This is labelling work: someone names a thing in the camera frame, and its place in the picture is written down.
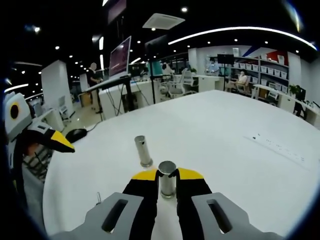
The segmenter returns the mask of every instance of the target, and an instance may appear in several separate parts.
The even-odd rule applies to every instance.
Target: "curved ceiling light strip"
[[[171,41],[168,43],[168,45],[171,44],[175,44],[177,42],[186,40],[186,39],[190,39],[193,37],[197,37],[200,35],[204,35],[204,34],[210,34],[210,33],[217,33],[217,32],[223,32],[223,31],[229,31],[229,30],[261,30],[261,31],[268,31],[268,32],[273,32],[273,33],[277,33],[277,34],[282,34],[282,35],[286,35],[288,37],[297,39],[301,42],[303,42],[304,44],[307,44],[308,46],[310,46],[311,48],[313,48],[314,50],[318,51],[318,49],[311,44],[310,42],[302,39],[301,37],[298,37],[296,35],[293,35],[291,33],[285,32],[285,31],[280,31],[280,30],[275,30],[275,29],[271,29],[271,28],[265,28],[265,27],[258,27],[258,26],[234,26],[234,27],[224,27],[224,28],[218,28],[218,29],[213,29],[213,30],[208,30],[208,31],[202,31],[202,32],[198,32],[189,36],[185,36],[182,38],[179,38],[177,40]]]

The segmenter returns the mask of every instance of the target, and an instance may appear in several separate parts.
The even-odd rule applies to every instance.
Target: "metal cylinder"
[[[140,157],[140,164],[142,167],[147,168],[153,164],[153,161],[149,155],[146,137],[145,136],[136,136],[134,138],[136,149],[138,150]]]
[[[163,174],[160,177],[160,193],[164,198],[173,198],[176,195],[176,177],[169,177],[177,166],[172,161],[163,161],[159,164],[159,172]]]

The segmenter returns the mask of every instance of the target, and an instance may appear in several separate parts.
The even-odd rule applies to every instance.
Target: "standing person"
[[[97,64],[93,62],[89,67],[89,71],[86,73],[86,79],[90,87],[93,87],[94,85],[97,85],[98,83],[102,82],[101,78],[100,79],[96,78],[96,69],[97,69]],[[91,92],[91,100],[92,100],[92,105],[95,113],[100,114],[102,110],[100,108],[100,99],[98,97],[98,89],[93,90]]]

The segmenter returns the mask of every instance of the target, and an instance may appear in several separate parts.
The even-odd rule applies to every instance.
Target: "seated person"
[[[231,89],[236,89],[236,85],[244,85],[244,86],[248,86],[248,77],[247,77],[247,72],[246,70],[242,69],[240,72],[240,75],[238,77],[237,81],[229,81],[226,85],[225,85],[225,91],[226,92],[231,92]]]

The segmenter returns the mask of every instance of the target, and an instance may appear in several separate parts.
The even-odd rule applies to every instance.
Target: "desk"
[[[64,123],[61,119],[60,113],[57,109],[52,108],[46,111],[44,114],[39,116],[37,119],[39,121],[46,120],[47,124],[52,127],[54,130],[62,132],[65,128]]]
[[[319,109],[317,108],[312,108],[311,106],[309,106],[308,104],[299,101],[297,99],[295,99],[294,97],[282,92],[282,91],[278,91],[274,88],[271,88],[269,86],[264,86],[264,85],[260,85],[260,84],[255,84],[253,85],[255,87],[253,93],[252,93],[252,98],[258,99],[259,97],[259,89],[265,89],[271,92],[274,92],[276,94],[279,95],[279,100],[278,100],[278,107],[280,109],[283,109],[289,113],[293,113],[294,112],[294,108],[295,108],[295,103],[299,103],[301,104],[307,113],[307,118],[306,121],[308,123],[310,123],[311,125],[315,126],[317,129],[320,130],[320,112]]]
[[[249,133],[270,134],[304,155],[308,170],[247,139]],[[198,171],[263,232],[285,236],[318,193],[320,131],[261,101],[206,91],[111,118],[74,143],[75,153],[54,152],[43,192],[49,235],[81,225],[97,192],[102,199],[121,193],[143,171],[138,135],[146,136],[155,167],[169,160]],[[176,206],[175,198],[159,195],[152,240],[182,240]]]
[[[155,103],[157,104],[157,103],[160,103],[159,82],[154,80],[153,84],[154,84]],[[108,91],[109,91],[110,95],[112,96],[112,99],[114,101],[114,106],[117,109],[120,106],[120,113],[123,114],[125,112],[122,101],[120,104],[122,86],[123,86],[122,95],[126,95],[127,88],[125,85],[122,85],[122,84],[120,84],[119,86],[113,86],[108,89],[99,91],[101,107],[102,107],[102,111],[103,111],[103,115],[104,115],[105,120],[116,116],[114,107],[110,101],[108,94],[107,94]],[[137,83],[131,83],[130,86],[131,86],[131,92],[136,95],[137,104],[138,104],[139,109],[154,104],[151,81],[140,81]]]

